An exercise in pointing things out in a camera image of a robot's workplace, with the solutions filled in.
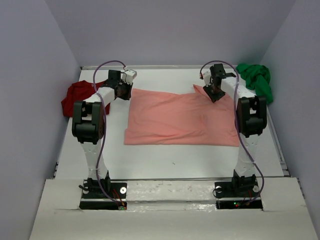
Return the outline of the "pink t-shirt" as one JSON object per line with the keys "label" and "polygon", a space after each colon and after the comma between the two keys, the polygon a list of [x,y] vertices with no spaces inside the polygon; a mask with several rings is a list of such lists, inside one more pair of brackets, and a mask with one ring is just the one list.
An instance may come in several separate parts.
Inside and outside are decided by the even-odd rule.
{"label": "pink t-shirt", "polygon": [[124,144],[238,147],[232,98],[225,95],[212,102],[201,86],[193,90],[133,89]]}

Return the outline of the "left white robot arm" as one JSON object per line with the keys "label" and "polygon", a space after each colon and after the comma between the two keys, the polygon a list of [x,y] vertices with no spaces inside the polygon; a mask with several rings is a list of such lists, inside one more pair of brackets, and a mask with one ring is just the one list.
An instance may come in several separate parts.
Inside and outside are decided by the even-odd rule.
{"label": "left white robot arm", "polygon": [[111,179],[102,153],[107,135],[106,106],[116,99],[129,100],[136,77],[132,69],[109,70],[100,87],[93,85],[94,94],[73,105],[72,135],[80,143],[88,167],[86,186],[81,186],[86,192],[111,198]]}

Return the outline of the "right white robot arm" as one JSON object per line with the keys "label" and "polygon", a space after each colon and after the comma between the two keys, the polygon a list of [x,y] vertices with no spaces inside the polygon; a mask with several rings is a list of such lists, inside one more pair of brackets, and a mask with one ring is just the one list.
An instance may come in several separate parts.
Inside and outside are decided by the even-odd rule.
{"label": "right white robot arm", "polygon": [[240,85],[237,71],[226,72],[224,61],[208,62],[209,71],[200,72],[204,80],[203,90],[213,103],[229,95],[233,100],[234,123],[240,147],[233,176],[230,181],[215,183],[213,193],[216,198],[240,198],[247,194],[257,197],[261,187],[258,186],[256,174],[261,170],[254,156],[259,137],[267,126],[267,100]]}

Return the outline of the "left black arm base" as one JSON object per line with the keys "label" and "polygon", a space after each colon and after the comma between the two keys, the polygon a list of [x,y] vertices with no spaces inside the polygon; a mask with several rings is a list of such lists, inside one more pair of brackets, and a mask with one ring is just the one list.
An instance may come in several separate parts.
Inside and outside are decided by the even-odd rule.
{"label": "left black arm base", "polygon": [[124,181],[85,179],[78,186],[81,189],[79,208],[81,210],[122,211],[127,209],[128,184]]}

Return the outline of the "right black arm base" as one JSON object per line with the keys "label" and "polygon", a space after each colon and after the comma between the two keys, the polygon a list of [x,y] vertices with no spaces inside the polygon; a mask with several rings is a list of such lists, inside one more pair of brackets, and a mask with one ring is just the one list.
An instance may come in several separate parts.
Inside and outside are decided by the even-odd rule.
{"label": "right black arm base", "polygon": [[214,183],[212,191],[218,210],[262,209],[260,188],[255,174],[241,176],[233,172],[231,180]]}

